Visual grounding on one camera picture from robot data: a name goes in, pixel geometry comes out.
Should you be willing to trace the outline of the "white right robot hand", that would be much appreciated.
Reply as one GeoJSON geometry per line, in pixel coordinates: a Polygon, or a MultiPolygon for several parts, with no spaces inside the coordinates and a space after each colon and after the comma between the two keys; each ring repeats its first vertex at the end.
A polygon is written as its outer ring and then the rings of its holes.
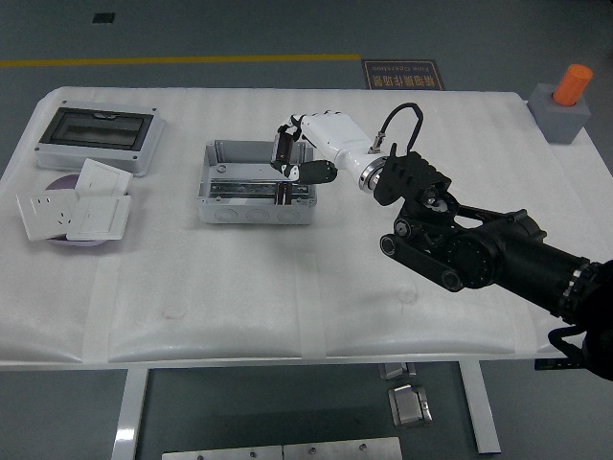
{"type": "Polygon", "coordinates": [[[285,182],[323,184],[333,181],[339,169],[348,171],[360,190],[374,189],[384,166],[383,155],[367,134],[341,112],[292,115],[275,137],[271,167],[285,182]],[[297,163],[289,158],[293,144],[306,139],[323,156],[321,160],[297,163]]]}

